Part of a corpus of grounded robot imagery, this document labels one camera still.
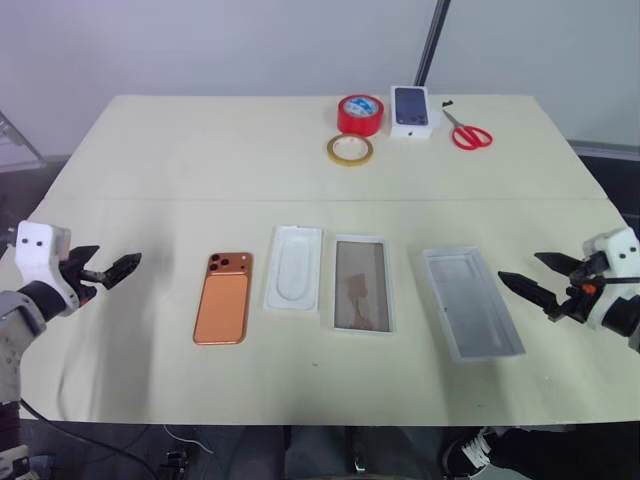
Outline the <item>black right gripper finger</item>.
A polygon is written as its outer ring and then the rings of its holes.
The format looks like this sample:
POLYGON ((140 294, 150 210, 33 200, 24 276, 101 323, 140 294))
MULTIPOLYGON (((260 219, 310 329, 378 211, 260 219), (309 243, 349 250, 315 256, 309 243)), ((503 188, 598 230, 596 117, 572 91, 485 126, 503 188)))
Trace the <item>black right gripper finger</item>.
POLYGON ((560 305, 556 295, 534 280, 513 272, 499 271, 500 280, 515 294, 540 307, 546 315, 556 315, 560 305))
POLYGON ((536 252, 534 256, 548 268, 564 276, 571 276, 583 265, 581 260, 559 252, 536 252))

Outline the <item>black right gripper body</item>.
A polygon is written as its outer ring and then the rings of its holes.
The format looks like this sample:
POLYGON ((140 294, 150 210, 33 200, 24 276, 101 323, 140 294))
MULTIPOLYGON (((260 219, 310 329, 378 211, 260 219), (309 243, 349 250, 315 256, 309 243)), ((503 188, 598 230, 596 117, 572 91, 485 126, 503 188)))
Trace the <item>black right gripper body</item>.
POLYGON ((554 322, 569 317, 579 323, 585 323, 596 301, 604 289, 602 274, 608 269, 608 260, 603 252, 597 252, 581 260, 583 265, 569 279, 566 289, 568 299, 560 305, 556 315, 548 315, 554 322))

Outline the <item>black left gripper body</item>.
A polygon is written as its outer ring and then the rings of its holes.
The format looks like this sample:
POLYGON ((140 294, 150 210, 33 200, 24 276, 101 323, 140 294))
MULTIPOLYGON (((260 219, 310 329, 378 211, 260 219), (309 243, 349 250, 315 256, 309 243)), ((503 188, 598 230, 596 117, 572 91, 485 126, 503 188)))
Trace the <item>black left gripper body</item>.
POLYGON ((62 277, 71 286, 82 307, 97 294, 94 284, 102 284, 103 272, 87 270, 86 264, 74 264, 66 260, 60 262, 62 277))

